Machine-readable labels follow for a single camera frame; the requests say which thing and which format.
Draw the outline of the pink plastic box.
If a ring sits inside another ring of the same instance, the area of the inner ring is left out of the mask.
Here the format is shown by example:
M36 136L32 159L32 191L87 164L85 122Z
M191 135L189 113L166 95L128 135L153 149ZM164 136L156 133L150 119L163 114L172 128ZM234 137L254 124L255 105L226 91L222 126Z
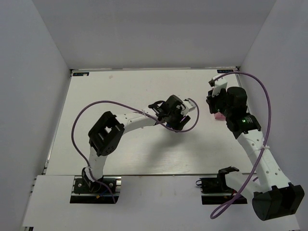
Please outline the pink plastic box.
M221 120L221 121L225 121L226 120L226 117L223 114L221 114L221 113L214 114L214 118L216 120Z

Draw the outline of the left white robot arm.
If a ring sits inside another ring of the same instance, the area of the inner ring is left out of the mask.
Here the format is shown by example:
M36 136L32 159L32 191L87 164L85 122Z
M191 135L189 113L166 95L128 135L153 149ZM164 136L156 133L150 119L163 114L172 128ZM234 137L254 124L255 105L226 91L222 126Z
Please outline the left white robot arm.
M122 136L139 128L164 125L175 132L183 131L190 121L188 113L195 110L192 100L181 100L171 95L166 101L157 101L142 110L133 110L132 113L114 115L107 111L90 129L90 157L89 166L82 170L82 179L91 193L97 192L103 182L103 169L107 156L115 151Z

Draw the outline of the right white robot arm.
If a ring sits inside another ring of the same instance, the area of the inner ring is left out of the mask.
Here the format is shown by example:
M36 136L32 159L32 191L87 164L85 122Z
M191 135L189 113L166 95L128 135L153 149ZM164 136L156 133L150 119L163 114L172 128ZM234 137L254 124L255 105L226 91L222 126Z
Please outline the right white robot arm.
M236 167L220 169L218 185L223 191L239 192L262 221L296 213L304 198L301 185L293 185L265 146L261 126L256 117L247 111L247 94L240 87L216 87L206 98L210 113L222 113L227 128L245 150L257 174L258 183L249 181Z

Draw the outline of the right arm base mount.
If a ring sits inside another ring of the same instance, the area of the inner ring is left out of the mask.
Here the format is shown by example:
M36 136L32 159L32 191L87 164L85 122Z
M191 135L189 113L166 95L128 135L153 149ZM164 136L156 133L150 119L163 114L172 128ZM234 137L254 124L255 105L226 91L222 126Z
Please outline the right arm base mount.
M201 189L202 205L222 205L237 193L231 188L222 189L214 177L200 178L195 184Z

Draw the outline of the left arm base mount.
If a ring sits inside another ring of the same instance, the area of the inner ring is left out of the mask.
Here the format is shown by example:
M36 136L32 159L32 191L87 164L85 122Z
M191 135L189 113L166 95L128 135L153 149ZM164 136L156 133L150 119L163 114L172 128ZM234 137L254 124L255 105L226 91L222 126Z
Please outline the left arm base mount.
M121 189L121 177L104 177L104 183L111 189L115 202L118 201ZM81 176L75 177L70 196L71 204L114 204L112 195L105 186L98 184L89 189Z

